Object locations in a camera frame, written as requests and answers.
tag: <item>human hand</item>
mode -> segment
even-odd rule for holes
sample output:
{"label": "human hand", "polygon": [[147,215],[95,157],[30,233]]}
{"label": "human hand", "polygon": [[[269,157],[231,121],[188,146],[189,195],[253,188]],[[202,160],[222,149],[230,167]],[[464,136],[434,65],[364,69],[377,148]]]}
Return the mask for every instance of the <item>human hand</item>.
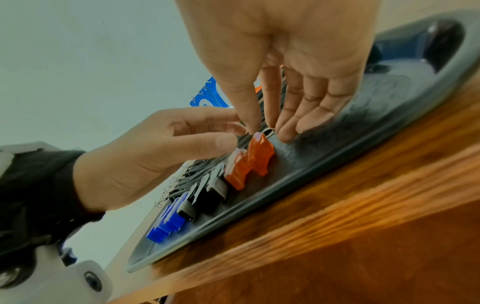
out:
{"label": "human hand", "polygon": [[198,107],[155,112],[128,132],[82,155],[73,182],[90,211],[124,207],[193,159],[231,153],[245,127],[235,109]]}
{"label": "human hand", "polygon": [[266,123],[287,142],[329,121],[357,91],[381,0],[176,2],[198,56],[248,131],[261,124],[259,76]]}

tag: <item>wooden table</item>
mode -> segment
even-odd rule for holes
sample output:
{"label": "wooden table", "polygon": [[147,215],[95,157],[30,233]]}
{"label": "wooden table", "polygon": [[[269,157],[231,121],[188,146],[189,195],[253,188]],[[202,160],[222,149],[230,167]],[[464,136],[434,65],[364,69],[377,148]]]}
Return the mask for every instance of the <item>wooden table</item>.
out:
{"label": "wooden table", "polygon": [[[478,0],[385,0],[379,31]],[[135,273],[111,303],[480,302],[480,74],[349,165]]]}

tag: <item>black tray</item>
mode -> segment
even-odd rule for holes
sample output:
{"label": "black tray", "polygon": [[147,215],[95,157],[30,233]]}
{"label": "black tray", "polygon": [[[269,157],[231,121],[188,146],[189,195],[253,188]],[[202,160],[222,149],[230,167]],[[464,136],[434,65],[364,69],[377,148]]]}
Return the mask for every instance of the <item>black tray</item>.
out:
{"label": "black tray", "polygon": [[[288,144],[275,134],[269,137],[276,157],[266,177],[250,174],[245,189],[230,191],[214,214],[202,214],[163,243],[148,240],[146,231],[128,260],[127,271],[165,258],[384,142],[438,106],[475,70],[479,58],[478,12],[437,15],[379,34],[359,92],[332,123]],[[189,188],[194,178],[191,174],[179,187]]]}

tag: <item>orange clip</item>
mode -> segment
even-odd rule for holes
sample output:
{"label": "orange clip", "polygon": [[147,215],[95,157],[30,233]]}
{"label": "orange clip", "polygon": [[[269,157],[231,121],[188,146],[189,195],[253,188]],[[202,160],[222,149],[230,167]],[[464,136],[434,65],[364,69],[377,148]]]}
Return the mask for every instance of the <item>orange clip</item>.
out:
{"label": "orange clip", "polygon": [[248,165],[258,175],[265,176],[269,171],[267,167],[272,156],[275,155],[275,148],[265,137],[265,134],[256,132],[248,145]]}
{"label": "orange clip", "polygon": [[250,170],[246,151],[236,149],[228,158],[224,177],[236,190],[240,191],[245,188],[245,179]]}

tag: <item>wall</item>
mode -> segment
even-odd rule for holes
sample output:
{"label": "wall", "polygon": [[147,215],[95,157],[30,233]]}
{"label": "wall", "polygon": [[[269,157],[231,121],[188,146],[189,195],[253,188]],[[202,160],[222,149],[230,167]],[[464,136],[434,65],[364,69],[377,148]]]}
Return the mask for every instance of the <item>wall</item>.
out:
{"label": "wall", "polygon": [[[0,144],[90,150],[154,111],[188,107],[210,77],[173,1],[2,0]],[[68,245],[103,267],[162,187]]]}

